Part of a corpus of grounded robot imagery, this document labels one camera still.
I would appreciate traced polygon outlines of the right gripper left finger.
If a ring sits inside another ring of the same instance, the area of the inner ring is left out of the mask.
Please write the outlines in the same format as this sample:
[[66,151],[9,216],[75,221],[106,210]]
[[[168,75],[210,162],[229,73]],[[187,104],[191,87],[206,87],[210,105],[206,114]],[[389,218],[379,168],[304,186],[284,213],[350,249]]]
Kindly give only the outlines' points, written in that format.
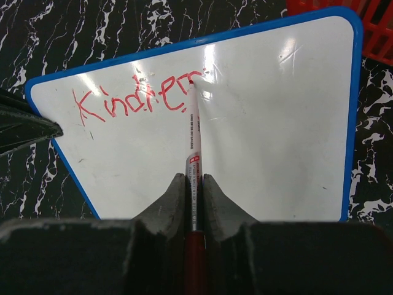
[[182,294],[185,176],[132,219],[1,224],[2,294]]

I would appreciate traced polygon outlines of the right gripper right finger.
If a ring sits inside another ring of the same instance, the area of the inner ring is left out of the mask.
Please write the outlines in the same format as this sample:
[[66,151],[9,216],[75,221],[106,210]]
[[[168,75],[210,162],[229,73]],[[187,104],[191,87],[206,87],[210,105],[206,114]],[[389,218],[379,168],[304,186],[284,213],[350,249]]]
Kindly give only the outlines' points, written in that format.
[[260,222],[203,182],[209,294],[391,294],[392,240],[347,222]]

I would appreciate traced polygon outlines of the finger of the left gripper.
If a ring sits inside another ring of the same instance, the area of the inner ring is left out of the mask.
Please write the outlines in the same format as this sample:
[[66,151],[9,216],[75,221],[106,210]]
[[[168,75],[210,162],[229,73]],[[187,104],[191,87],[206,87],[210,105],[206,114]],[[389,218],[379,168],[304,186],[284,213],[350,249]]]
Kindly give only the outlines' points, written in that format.
[[37,116],[26,100],[1,89],[1,156],[23,147],[63,136],[61,127]]

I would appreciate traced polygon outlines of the red capped whiteboard marker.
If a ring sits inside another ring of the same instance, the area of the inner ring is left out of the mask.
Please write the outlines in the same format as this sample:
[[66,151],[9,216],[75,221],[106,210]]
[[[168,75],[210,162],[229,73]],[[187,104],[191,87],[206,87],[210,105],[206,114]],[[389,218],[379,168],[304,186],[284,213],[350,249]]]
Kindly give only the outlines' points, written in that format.
[[185,250],[184,250],[184,293],[204,294],[205,242],[203,232],[203,205],[201,204],[201,131],[198,94],[195,82],[189,79],[187,91],[187,152],[185,161]]

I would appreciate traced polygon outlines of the blue framed whiteboard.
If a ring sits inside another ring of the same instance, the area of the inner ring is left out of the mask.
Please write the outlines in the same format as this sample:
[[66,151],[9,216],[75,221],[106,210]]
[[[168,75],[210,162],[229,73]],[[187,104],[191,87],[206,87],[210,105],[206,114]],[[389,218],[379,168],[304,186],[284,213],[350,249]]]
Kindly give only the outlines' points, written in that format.
[[348,214],[362,22],[330,7],[31,79],[53,145],[100,219],[130,219],[185,171],[189,81],[203,172],[254,218]]

